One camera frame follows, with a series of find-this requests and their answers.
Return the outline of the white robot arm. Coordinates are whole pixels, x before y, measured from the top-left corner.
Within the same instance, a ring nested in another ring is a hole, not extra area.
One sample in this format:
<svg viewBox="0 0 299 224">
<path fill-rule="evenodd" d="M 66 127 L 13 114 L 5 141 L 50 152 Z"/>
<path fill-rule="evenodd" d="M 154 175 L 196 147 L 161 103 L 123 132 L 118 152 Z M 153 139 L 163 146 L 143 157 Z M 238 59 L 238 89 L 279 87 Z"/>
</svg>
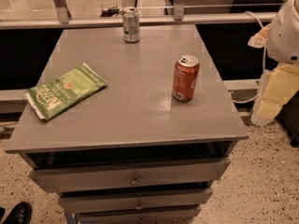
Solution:
<svg viewBox="0 0 299 224">
<path fill-rule="evenodd" d="M 272 71 L 263 70 L 252 109 L 251 122 L 265 126 L 299 91 L 299 1 L 288 0 L 248 45 L 264 48 L 267 56 L 278 62 Z"/>
</svg>

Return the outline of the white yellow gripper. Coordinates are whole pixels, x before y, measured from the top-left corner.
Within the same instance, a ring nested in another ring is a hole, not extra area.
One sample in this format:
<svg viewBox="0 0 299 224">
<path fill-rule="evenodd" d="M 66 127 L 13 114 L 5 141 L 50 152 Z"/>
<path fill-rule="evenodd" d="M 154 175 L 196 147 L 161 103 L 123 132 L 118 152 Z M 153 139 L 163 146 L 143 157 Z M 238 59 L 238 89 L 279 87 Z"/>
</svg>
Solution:
<svg viewBox="0 0 299 224">
<path fill-rule="evenodd" d="M 266 70 L 260 79 L 251 122 L 256 126 L 271 123 L 298 91 L 298 64 L 279 63 L 273 71 Z"/>
</svg>

